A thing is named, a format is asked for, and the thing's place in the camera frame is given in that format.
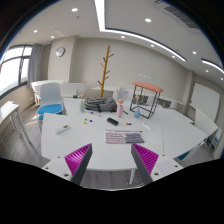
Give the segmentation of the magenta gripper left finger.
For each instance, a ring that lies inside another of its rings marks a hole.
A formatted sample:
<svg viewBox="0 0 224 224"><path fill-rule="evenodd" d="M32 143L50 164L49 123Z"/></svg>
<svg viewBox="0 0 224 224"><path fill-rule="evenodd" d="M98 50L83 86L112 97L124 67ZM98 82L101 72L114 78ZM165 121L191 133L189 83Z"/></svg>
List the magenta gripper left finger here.
<svg viewBox="0 0 224 224"><path fill-rule="evenodd" d="M91 156L92 144L87 144L64 157L72 174L71 181L74 184L81 183Z"/></svg>

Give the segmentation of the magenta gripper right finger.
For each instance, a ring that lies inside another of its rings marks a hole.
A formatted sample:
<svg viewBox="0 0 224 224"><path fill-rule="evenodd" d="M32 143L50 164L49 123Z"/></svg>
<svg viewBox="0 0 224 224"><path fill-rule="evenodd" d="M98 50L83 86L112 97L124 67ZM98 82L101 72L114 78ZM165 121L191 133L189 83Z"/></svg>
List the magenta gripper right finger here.
<svg viewBox="0 0 224 224"><path fill-rule="evenodd" d="M152 183L151 173L159 155L135 143L131 145L131 154L139 170L143 184L147 185Z"/></svg>

